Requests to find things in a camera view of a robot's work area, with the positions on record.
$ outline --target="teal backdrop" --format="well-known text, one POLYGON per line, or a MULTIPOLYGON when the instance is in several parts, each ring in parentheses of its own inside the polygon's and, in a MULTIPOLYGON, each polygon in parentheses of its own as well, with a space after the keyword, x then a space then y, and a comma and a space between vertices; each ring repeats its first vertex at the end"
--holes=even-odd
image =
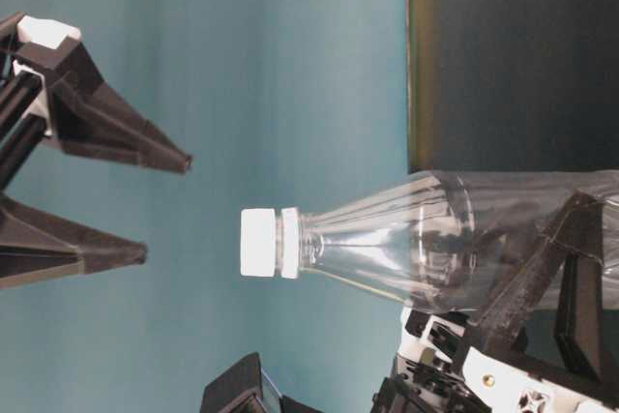
POLYGON ((290 396, 369 411, 399 306, 239 276, 240 210, 329 209, 406 173, 404 0, 0 0, 82 29, 108 82, 194 155, 186 177, 41 147, 9 194, 146 242, 141 267, 0 292, 2 409, 197 412, 257 350, 290 396))

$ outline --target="white bottle cap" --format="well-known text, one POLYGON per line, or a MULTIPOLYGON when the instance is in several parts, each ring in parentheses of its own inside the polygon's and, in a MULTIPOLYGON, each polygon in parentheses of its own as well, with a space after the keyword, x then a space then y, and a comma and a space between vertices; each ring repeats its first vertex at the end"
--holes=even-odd
POLYGON ((272 208, 241 212, 241 274, 272 277, 276 262, 276 222, 272 208))

